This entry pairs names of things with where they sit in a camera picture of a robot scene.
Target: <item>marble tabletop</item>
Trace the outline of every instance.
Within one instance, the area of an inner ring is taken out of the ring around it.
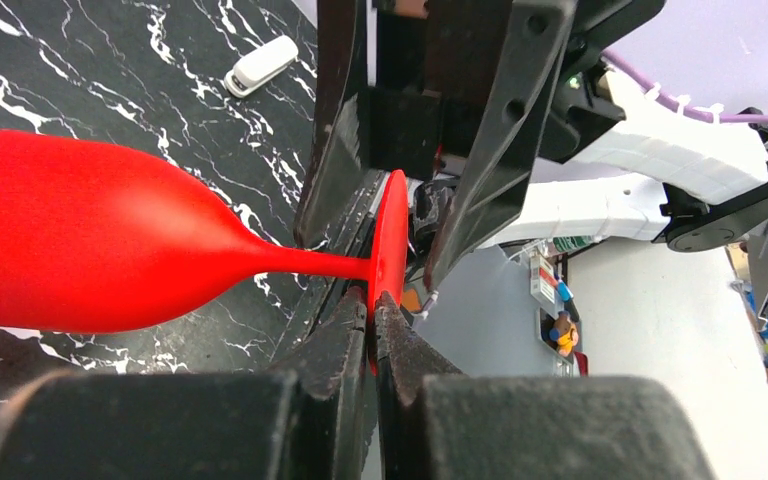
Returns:
[[[230,98],[225,72],[282,34],[299,46],[298,61],[245,101]],[[0,0],[0,128],[165,158],[259,236],[290,245],[310,151],[315,40],[291,0]],[[339,250],[354,234],[337,231],[324,248]],[[119,335],[0,329],[0,405],[62,367],[256,370],[306,335],[327,287],[322,279],[263,275],[182,318]]]

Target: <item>white cable tie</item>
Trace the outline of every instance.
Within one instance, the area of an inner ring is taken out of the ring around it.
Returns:
[[[703,112],[708,112],[711,114],[711,123],[714,125],[720,124],[720,115],[725,111],[726,106],[722,103],[715,103],[711,105],[710,107],[696,107],[697,110],[701,110]]]
[[[655,82],[654,85],[652,85],[652,88],[643,94],[643,98],[649,101],[655,101],[658,99],[658,97],[661,96],[661,84]]]
[[[679,95],[676,97],[676,102],[678,102],[678,108],[676,109],[676,113],[684,116],[684,109],[687,108],[688,105],[690,105],[690,95]]]

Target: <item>purple cable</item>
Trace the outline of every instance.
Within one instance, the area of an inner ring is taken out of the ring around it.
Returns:
[[[632,67],[628,62],[620,58],[616,53],[609,50],[605,50],[604,52],[602,52],[602,56],[605,58],[605,60],[608,61],[608,63],[612,64],[618,70],[620,70],[621,72],[631,77],[632,80],[634,80],[638,85],[643,87],[643,89],[646,90],[647,92],[651,91],[656,87],[655,82],[646,78],[645,75],[638,72],[634,67]],[[668,109],[672,110],[673,112],[678,112],[678,109],[681,106],[676,99],[667,95],[662,90],[658,91],[658,96],[656,97],[655,101],[660,103],[664,107],[667,107]],[[685,107],[684,116],[688,118],[692,118],[694,120],[706,122],[706,123],[714,123],[713,113],[704,112],[695,107],[689,107],[689,106]],[[753,115],[753,114],[720,115],[720,123],[763,123],[768,125],[768,115]]]

